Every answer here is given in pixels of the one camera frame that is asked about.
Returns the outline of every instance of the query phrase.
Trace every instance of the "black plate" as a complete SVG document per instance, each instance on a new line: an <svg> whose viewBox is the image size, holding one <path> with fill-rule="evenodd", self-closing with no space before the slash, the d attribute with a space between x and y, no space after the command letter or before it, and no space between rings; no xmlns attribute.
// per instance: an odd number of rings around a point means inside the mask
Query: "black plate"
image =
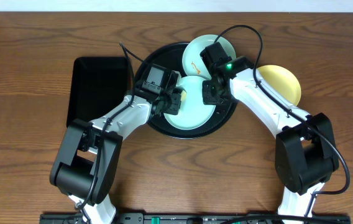
<svg viewBox="0 0 353 224"><path fill-rule="evenodd" d="M179 71L182 77L185 77L186 73L183 70L182 55L188 44L188 42L180 42L166 45L151 53L146 60L148 63L155 63L165 68ZM148 66L146 64L142 64L137 71L136 78L140 79L142 75L147 76L149 73L149 69L147 68ZM190 139L203 137L222 127L232 116L236 105L237 103L230 103L228 105L216 106L214 114L208 121L202 126L192 130L180 130L175 128L165 119L163 114L153 117L148 124L150 127L154 128L154 130L175 138Z"/></svg>

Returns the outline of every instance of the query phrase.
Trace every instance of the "black tray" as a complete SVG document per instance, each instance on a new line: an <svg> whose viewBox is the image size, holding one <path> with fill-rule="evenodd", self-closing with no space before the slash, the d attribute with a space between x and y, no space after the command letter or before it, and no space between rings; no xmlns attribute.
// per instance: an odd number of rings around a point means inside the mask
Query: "black tray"
<svg viewBox="0 0 353 224"><path fill-rule="evenodd" d="M182 77L186 76L182 65L182 55L188 42L179 42L175 44L166 45L155 52L151 53L146 61L148 63L155 63L157 65L169 68L181 73ZM142 75L147 76L149 69L146 64L142 64L136 74L136 79L139 80ZM172 126L162 114L161 116L154 116L149 122L149 126L160 133L166 134L175 138L191 139L203 137L218 130L222 125L232 116L237 103L230 103L228 105L220 105L215 107L214 114L202 126L192 130L180 130Z"/></svg>
<svg viewBox="0 0 353 224"><path fill-rule="evenodd" d="M79 57L73 66L66 126L74 119L90 122L113 110L128 90L125 57Z"/></svg>

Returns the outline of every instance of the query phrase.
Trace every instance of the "wood grain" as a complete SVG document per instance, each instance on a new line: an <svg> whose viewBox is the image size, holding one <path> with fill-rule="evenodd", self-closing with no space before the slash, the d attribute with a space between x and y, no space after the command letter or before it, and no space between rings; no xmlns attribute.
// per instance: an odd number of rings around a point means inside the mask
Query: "wood grain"
<svg viewBox="0 0 353 224"><path fill-rule="evenodd" d="M48 177L66 130L74 59L122 55L119 41L145 57L234 24L257 28L264 38L260 63L292 71L302 87L299 106L331 119L352 183L344 195L320 196L314 210L353 220L353 14L0 12L0 223L37 223L43 212L73 211ZM254 34L235 30L227 38L237 54L255 58ZM123 143L112 202L163 213L276 211L283 186L273 168L274 144L243 105L222 129L199 139L142 126ZM343 183L339 170L325 189Z"/></svg>

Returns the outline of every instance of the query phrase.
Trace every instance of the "black cable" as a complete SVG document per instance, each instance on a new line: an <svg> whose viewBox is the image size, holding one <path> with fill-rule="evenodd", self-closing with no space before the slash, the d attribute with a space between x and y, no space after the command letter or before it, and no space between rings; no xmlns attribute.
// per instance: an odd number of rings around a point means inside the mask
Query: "black cable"
<svg viewBox="0 0 353 224"><path fill-rule="evenodd" d="M228 221L221 222L220 224L234 224L237 222L246 222L250 220L291 220L298 222L310 222L317 224L342 224L342 222L322 220L319 218L298 217L293 215L248 215L240 218L233 218Z"/></svg>
<svg viewBox="0 0 353 224"><path fill-rule="evenodd" d="M262 85L261 85L261 82L258 81L257 79L257 65L258 65L258 61L259 61L259 58L261 57L261 53L262 53L262 47L263 47L263 43L262 43L262 37L261 35L259 34L259 32L254 29L253 27L251 26L247 26L247 25L235 25L235 26L232 26L232 27L229 27L227 28L226 30L224 30L221 34L219 34L214 43L218 41L218 39L224 35L227 31L231 30L231 29L234 29L234 28L237 28L237 27L243 27L243 28L247 28L247 29L250 29L252 31L254 31L258 38L259 38L259 41L260 41L260 48L259 48L259 53L258 53L258 57L257 57L257 60L255 61L254 63L254 69L252 70L252 75L254 77L254 80L255 80L255 83L256 85L263 91L263 93L269 97L274 103L276 103L279 107L281 107L281 109L283 109L284 111L287 112L287 115L290 115L292 116L293 118L295 118L296 120L298 120L299 122L301 122L302 124L304 124L307 128L309 128L313 133L315 133L317 136L319 136L321 139L323 139L328 145L330 145L330 147L333 149L333 151L335 152L335 154L337 154L337 157L338 159L340 160L341 164L342 164L342 167L344 168L344 171L345 171L345 178L346 178L346 181L345 181L345 185L343 186L343 188L341 190L335 190L335 191L315 191L312 193L312 196L311 196L311 200L309 201L309 205L308 205L308 208L306 210L306 213L305 213L305 216L307 217L308 214L309 214L309 211L311 210L311 207L313 206L313 202L314 202L314 199L316 198L317 194L324 194L324 195L337 195L337 194L342 194L344 193L348 188L349 188L349 184L351 182L351 175L349 174L349 169L348 169L348 166L345 162L345 159L342 157L341 153L338 151L338 149L334 146L333 143L331 143L331 141L323 134L321 133L320 131L318 131L315 127L313 127L312 125L310 125L308 122L306 122L304 119L300 118L298 115L294 114L292 112L291 109L288 109L286 106L284 106L281 102L279 102L276 98L274 98Z"/></svg>
<svg viewBox="0 0 353 224"><path fill-rule="evenodd" d="M87 213L85 212L85 209L81 209L81 212L83 214L83 216L87 219L87 222L85 222L86 224L91 224L91 219L88 217Z"/></svg>
<svg viewBox="0 0 353 224"><path fill-rule="evenodd" d="M130 50L128 50L127 48L124 47L124 49L125 49L126 52L129 53L131 56L133 56L134 58L136 58L138 61L140 61L140 62L146 64L147 66L153 66L153 67L158 68L158 69L161 69L161 70L167 69L167 68L163 68L163 67L161 67L161 66L159 66L159 65L156 65L156 64L154 64L154 63L148 63L148 62L146 61L146 59L145 59L145 60L142 60L141 58L139 58L138 56L136 56L134 53L132 53L132 52L131 52Z"/></svg>
<svg viewBox="0 0 353 224"><path fill-rule="evenodd" d="M95 170L94 170L94 178L93 181L91 183L91 186L88 190L88 195L87 197L84 199L84 201L82 203L78 203L75 206L76 210L80 210L83 214L85 214L84 211L84 206L88 203L88 200L90 200L90 198L92 197L92 194L94 192L95 189L95 185L96 182L98 180L98 172L99 172L99 163L101 161L101 153L102 153L102 149L104 148L104 133L106 132L106 129L108 128L109 125L111 125L111 121L117 116L119 115L121 112L123 112L125 109L127 109L128 107L131 106L131 104L134 102L134 97L135 97L135 76L134 76L134 71L132 69L132 64L131 64L131 60L128 57L126 48L124 47L124 45L122 44L122 42L120 42L120 46L124 52L124 55L127 59L127 63L128 63L128 67L129 67L129 73L132 79L132 91L131 91L131 100L124 106L122 107L120 110L118 110L117 112L115 112L112 116L110 116L108 119L106 119L105 124L102 127L102 131L101 134L99 135L99 145L98 145L98 152L96 155L96 164L95 164Z"/></svg>

